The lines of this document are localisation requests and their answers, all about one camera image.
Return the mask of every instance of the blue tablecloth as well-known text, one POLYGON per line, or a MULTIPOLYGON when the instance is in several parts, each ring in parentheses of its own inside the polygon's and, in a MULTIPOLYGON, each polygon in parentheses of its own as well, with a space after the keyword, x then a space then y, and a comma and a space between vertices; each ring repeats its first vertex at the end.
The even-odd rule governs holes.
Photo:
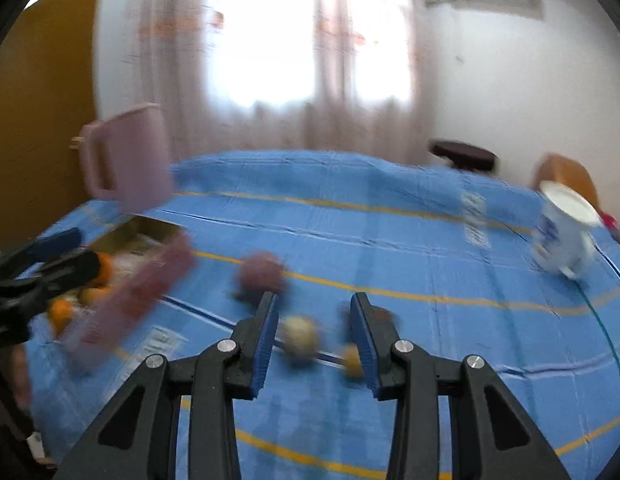
MULTIPOLYGON (((393 402, 348 386, 330 362, 343 337, 340 304, 355 290, 392 310, 399 333, 428 352, 480 354, 528 410, 574 479, 593 479, 620 442, 620 247, 604 230, 580 284, 541 272, 530 229, 541 198, 446 168, 408 168, 362 155, 232 152, 174 168, 179 193, 147 211, 185 226, 190 275, 157 303, 90 375, 72 371, 45 317, 28 343, 32 414, 61 459, 159 334, 170 358, 199 353, 249 315, 234 274, 268 250, 290 271, 286 312, 315 317, 328 358, 292 370, 273 353, 259 398, 235 403, 243 478, 384 478, 393 402)), ((123 221, 91 201, 48 232, 80 227, 93 240, 123 221)), ((183 402, 177 476, 187 478, 183 402)), ((449 416, 441 401, 442 478, 449 416)))

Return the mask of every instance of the white ceramic cup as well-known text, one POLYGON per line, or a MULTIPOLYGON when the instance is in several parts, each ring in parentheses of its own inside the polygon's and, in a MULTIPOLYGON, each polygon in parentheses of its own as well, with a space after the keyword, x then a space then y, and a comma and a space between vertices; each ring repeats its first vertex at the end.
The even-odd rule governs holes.
POLYGON ((542 269, 576 280, 594 259, 590 231, 602 225, 599 213, 564 184, 547 180, 540 189, 544 206, 533 235, 533 257, 542 269))

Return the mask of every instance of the pink plastic jug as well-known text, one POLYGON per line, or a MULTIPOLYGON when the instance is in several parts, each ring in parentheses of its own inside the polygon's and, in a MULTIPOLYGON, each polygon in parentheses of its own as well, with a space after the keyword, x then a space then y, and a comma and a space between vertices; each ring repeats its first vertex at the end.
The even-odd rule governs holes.
POLYGON ((170 149, 159 105, 144 103, 81 130, 80 163, 94 198, 119 200, 121 211, 135 214, 168 201, 174 192, 170 149), (96 144, 103 142, 114 189, 103 189, 96 144))

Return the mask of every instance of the pink box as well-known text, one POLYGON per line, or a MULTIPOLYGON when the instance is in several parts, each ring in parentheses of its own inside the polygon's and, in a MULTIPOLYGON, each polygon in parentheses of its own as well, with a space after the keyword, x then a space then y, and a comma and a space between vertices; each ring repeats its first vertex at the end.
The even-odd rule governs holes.
POLYGON ((105 298, 95 301, 61 334, 59 341, 73 362, 90 370, 116 349, 170 287, 194 265, 189 236, 180 225, 134 216, 88 248, 116 254, 139 235, 160 242, 142 263, 105 298))

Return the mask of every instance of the silver screw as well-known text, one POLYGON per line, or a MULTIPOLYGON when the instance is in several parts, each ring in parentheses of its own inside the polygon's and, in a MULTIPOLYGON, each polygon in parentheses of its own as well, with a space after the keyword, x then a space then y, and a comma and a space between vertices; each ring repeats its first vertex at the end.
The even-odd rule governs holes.
POLYGON ((236 348, 236 343, 232 339, 221 339, 216 344, 216 348, 221 352, 231 352, 236 348))
POLYGON ((479 355, 468 356, 468 359, 466 359, 466 361, 468 361, 469 367, 475 368, 476 370, 478 370, 479 368, 483 368, 485 365, 484 358, 479 355))
POLYGON ((145 360, 145 365, 148 368, 158 368, 163 364, 163 357, 158 354, 152 354, 145 360))
POLYGON ((412 350, 414 349, 414 345, 410 341, 406 341, 405 339, 399 339, 396 343, 394 343, 394 347, 402 354, 412 352, 412 350))

